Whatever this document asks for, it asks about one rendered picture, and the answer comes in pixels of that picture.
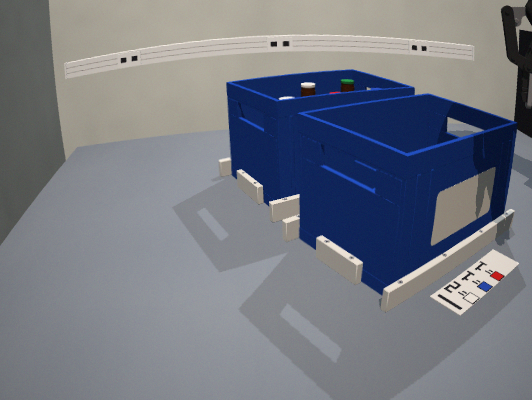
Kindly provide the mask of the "white paper pick list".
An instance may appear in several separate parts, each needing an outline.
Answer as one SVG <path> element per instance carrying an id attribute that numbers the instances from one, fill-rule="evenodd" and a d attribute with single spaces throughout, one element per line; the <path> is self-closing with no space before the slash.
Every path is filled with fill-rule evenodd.
<path id="1" fill-rule="evenodd" d="M 492 250 L 430 298 L 461 316 L 518 265 Z"/>

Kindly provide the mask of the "blue plastic crate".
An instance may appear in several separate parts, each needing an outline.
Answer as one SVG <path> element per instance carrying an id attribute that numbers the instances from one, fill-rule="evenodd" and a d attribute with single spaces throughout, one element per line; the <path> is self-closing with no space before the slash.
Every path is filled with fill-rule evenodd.
<path id="1" fill-rule="evenodd" d="M 342 79 L 354 80 L 354 91 L 341 92 Z M 307 82 L 315 83 L 316 95 L 301 97 L 301 83 Z M 386 78 L 354 69 L 253 78 L 226 87 L 232 176 L 237 179 L 242 169 L 260 183 L 268 206 L 299 194 L 297 113 L 399 97 Z"/>
<path id="2" fill-rule="evenodd" d="M 300 112 L 297 129 L 299 239 L 362 261 L 380 295 L 504 214 L 514 152 L 494 114 L 427 93 Z"/>

